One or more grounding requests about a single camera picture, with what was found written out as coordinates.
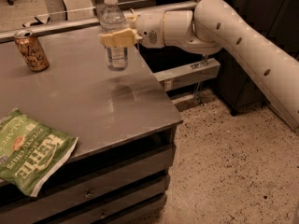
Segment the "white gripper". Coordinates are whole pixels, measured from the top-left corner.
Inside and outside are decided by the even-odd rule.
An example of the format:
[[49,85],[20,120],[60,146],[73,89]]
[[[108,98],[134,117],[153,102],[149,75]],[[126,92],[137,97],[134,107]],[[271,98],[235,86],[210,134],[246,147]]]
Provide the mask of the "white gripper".
[[153,12],[138,17],[130,8],[125,18],[130,28],[100,34],[104,46],[130,48],[137,43],[136,30],[141,35],[141,45],[149,49],[182,47],[193,35],[190,10]]

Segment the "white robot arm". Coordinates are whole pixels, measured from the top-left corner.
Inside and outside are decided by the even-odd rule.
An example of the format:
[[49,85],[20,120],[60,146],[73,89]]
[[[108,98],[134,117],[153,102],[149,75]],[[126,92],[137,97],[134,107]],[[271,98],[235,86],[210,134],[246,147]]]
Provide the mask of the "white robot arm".
[[201,0],[194,10],[152,8],[126,17],[127,28],[100,35],[103,45],[174,46],[189,53],[228,51],[293,129],[299,128],[299,62],[251,28],[223,0]]

